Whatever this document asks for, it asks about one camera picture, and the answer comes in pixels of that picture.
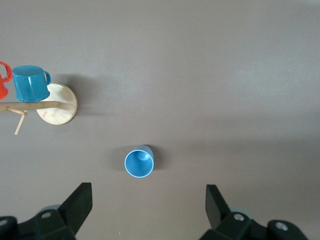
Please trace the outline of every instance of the round wooden base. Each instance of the round wooden base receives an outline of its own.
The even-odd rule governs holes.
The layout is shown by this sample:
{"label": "round wooden base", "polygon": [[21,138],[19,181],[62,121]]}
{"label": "round wooden base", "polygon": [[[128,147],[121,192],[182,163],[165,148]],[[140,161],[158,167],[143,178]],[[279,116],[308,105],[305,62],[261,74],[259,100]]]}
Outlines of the round wooden base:
{"label": "round wooden base", "polygon": [[48,85],[50,96],[44,101],[60,102],[58,108],[37,109],[39,116],[49,124],[63,125],[70,122],[76,115],[78,103],[72,90],[59,83]]}

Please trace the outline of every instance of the mug holder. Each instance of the mug holder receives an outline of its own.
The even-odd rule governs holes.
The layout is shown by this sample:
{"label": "mug holder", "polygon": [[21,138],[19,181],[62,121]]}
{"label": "mug holder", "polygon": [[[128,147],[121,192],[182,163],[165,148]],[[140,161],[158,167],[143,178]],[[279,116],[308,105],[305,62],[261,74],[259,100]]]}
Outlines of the mug holder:
{"label": "mug holder", "polygon": [[73,91],[66,85],[51,83],[48,86],[50,96],[38,102],[2,102],[0,112],[21,114],[21,120],[15,131],[19,133],[27,110],[36,110],[39,116],[49,124],[63,125],[69,123],[77,113],[78,103]]}

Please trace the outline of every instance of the mug handle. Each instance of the mug handle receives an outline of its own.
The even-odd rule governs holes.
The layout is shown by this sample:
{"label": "mug handle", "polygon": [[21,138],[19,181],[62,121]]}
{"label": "mug handle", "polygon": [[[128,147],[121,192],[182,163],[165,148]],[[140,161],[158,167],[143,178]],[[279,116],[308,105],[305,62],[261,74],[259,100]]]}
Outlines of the mug handle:
{"label": "mug handle", "polygon": [[51,83],[51,76],[47,71],[44,71],[44,74],[46,76],[46,85],[49,85]]}
{"label": "mug handle", "polygon": [[9,82],[12,79],[12,69],[11,67],[3,61],[0,61],[0,65],[3,65],[6,70],[6,77],[2,79],[4,83]]}

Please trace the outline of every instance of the screw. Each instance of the screw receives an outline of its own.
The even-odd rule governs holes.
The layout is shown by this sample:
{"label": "screw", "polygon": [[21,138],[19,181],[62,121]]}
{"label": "screw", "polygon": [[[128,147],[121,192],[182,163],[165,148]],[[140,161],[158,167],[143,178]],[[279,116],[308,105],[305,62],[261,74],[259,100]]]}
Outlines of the screw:
{"label": "screw", "polygon": [[234,219],[237,220],[237,221],[244,221],[245,220],[245,217],[242,216],[240,213],[236,213],[235,215],[233,215]]}
{"label": "screw", "polygon": [[287,225],[285,225],[283,222],[276,222],[275,226],[277,227],[277,229],[282,230],[282,231],[288,231],[288,227]]}
{"label": "screw", "polygon": [[1,220],[0,221],[0,227],[6,225],[7,223],[8,223],[8,220],[6,220],[6,219]]}
{"label": "screw", "polygon": [[42,214],[41,218],[46,219],[46,218],[49,218],[50,216],[51,216],[51,212],[46,212],[46,213]]}

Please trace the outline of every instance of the blue mug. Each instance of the blue mug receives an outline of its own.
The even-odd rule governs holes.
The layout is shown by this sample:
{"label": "blue mug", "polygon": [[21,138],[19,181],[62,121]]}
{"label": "blue mug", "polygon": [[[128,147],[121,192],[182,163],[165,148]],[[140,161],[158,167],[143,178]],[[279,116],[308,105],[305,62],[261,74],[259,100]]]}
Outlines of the blue mug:
{"label": "blue mug", "polygon": [[126,156],[124,166],[131,176],[144,178],[154,169],[154,154],[150,147],[138,146]]}
{"label": "blue mug", "polygon": [[50,74],[39,66],[17,66],[12,69],[16,98],[22,102],[34,103],[49,97]]}

